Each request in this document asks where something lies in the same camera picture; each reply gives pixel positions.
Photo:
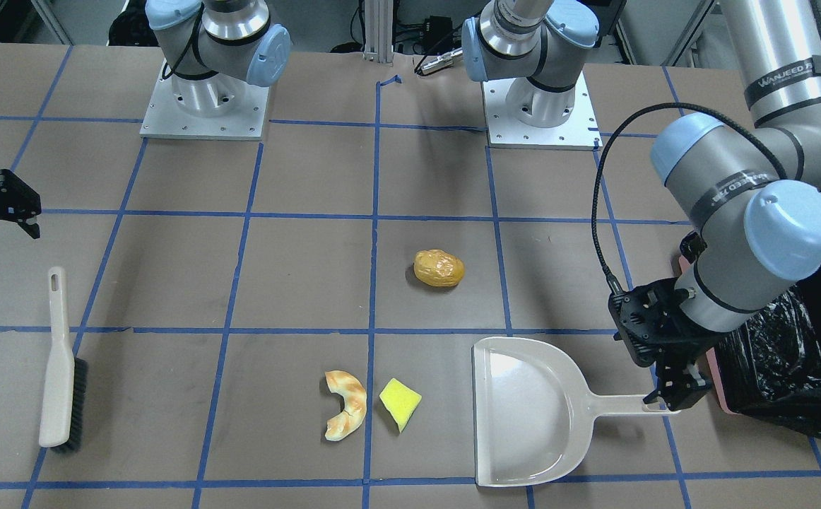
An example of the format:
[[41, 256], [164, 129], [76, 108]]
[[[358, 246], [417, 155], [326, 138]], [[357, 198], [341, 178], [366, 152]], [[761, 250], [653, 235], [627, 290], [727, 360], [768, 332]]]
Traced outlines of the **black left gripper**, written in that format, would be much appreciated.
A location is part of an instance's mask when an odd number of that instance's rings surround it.
[[666, 278], [630, 292], [620, 288], [608, 296], [608, 310], [631, 360], [639, 367], [656, 366], [655, 395], [666, 408], [692, 408], [713, 389], [713, 380], [696, 367], [701, 331], [680, 304], [688, 292]]

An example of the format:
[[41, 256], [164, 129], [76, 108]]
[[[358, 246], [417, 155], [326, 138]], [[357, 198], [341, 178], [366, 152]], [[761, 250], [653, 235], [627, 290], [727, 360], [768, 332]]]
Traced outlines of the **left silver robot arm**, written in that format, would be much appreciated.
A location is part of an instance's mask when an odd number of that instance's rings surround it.
[[594, 242], [617, 327], [656, 389], [633, 407], [690, 408], [710, 389], [695, 362], [821, 267], [821, 33], [811, 1], [723, 1], [753, 129], [708, 107], [657, 135], [651, 163], [704, 241], [675, 279], [627, 292]]

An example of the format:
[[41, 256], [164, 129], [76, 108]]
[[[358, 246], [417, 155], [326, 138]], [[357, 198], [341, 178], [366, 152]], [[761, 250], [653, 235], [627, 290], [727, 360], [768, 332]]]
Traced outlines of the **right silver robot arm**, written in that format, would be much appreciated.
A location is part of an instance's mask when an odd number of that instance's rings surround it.
[[165, 64], [141, 136], [260, 139], [268, 92], [292, 42], [264, 1], [148, 1], [149, 28]]

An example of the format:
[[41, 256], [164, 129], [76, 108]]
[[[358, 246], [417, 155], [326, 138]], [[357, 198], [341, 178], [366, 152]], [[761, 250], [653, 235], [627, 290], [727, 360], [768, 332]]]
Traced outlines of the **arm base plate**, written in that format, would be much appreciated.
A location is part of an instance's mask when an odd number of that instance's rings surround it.
[[216, 74], [200, 81], [159, 73], [140, 135], [152, 139], [261, 141], [271, 88]]
[[481, 83], [492, 148], [592, 151], [602, 139], [583, 73], [572, 89], [549, 93], [527, 78]]

